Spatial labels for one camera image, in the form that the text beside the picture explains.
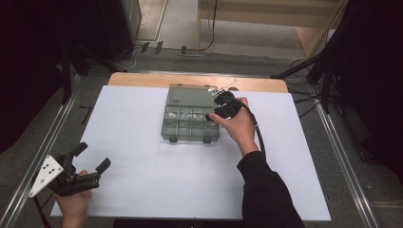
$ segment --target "gray floor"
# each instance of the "gray floor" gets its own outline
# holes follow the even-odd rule
[[[170,47],[189,45],[193,38],[185,38],[193,36],[191,30],[178,33],[173,28],[169,15],[173,15],[173,9],[179,8],[178,4],[185,4],[184,0],[170,0],[168,12],[165,18],[166,25],[163,26],[161,38],[164,43]],[[223,28],[216,27],[218,39],[215,44],[214,53],[198,58],[183,57],[162,52],[155,55],[152,50],[147,53],[140,54],[136,52],[136,66],[129,71],[153,70],[153,71],[175,71],[175,72],[205,72],[205,73],[224,73],[244,75],[245,77],[267,77],[268,75],[280,73],[290,67],[296,59],[303,58],[301,56],[301,47],[298,46],[297,35],[294,34],[292,28],[274,28],[277,30],[275,37],[272,37],[272,43],[269,42],[270,48],[263,47],[263,52],[256,51],[259,48],[243,49],[240,42],[245,39],[237,37],[238,33],[228,33],[228,38]],[[259,39],[258,31],[248,30],[252,37]],[[235,51],[226,52],[225,45],[231,44]],[[98,94],[103,85],[107,84],[111,72],[103,66],[92,64],[89,76],[80,76],[81,83],[75,87],[77,91],[76,100],[67,116],[57,140],[51,149],[51,154],[66,153],[77,142],[85,130],[86,125],[82,124],[86,115],[86,110],[80,108],[80,105],[94,106]],[[130,66],[133,63],[131,56],[119,62],[121,65]],[[299,72],[298,76],[292,76],[286,79],[287,85],[292,89],[309,92],[309,86],[304,81],[304,73]],[[42,140],[45,138],[51,123],[56,116],[62,99],[62,90],[58,91],[47,103],[39,115],[32,121],[27,130],[21,136],[20,140],[9,150],[0,154],[0,215],[7,210],[7,205],[13,195],[13,191],[18,186],[29,168],[30,162],[40,148]],[[295,100],[306,98],[305,94],[293,94]],[[314,104],[314,101],[296,104],[298,113],[303,113]],[[330,105],[331,117],[334,120],[337,133],[348,154],[350,163],[357,174],[360,184],[363,187],[369,202],[373,206],[374,216],[377,219],[379,227],[402,227],[403,217],[403,187],[397,180],[396,175],[388,168],[381,164],[369,165],[359,158],[359,147],[355,143],[351,135],[348,125],[343,118],[338,115],[335,107]],[[319,114],[313,109],[307,115],[301,118],[301,124],[312,153],[314,164],[317,169],[319,181],[323,190],[323,194],[327,199],[328,207],[331,213],[332,221],[330,222],[307,222],[307,227],[364,227],[361,217],[358,214],[355,203],[353,201],[350,189],[347,185],[345,177],[341,172],[339,163],[336,159],[335,151],[326,135],[325,128],[320,121]],[[40,201],[44,201],[49,194],[49,190],[40,194]],[[44,208],[46,214],[49,214],[54,200]],[[60,227],[61,220],[59,218],[49,218],[53,227]],[[39,215],[33,206],[31,199],[26,201],[15,227],[40,227]],[[86,227],[112,227],[113,218],[90,218]]]

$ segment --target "black curtain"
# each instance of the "black curtain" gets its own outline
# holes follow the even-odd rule
[[[62,85],[59,12],[53,1],[0,3],[0,153]]]
[[[403,180],[402,11],[402,1],[351,0],[330,60],[338,90],[371,132],[361,145]]]

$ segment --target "white bracket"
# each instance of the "white bracket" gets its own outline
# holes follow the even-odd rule
[[[51,155],[47,155],[41,166],[38,177],[29,191],[30,198],[35,197],[42,189],[63,172],[63,167]]]

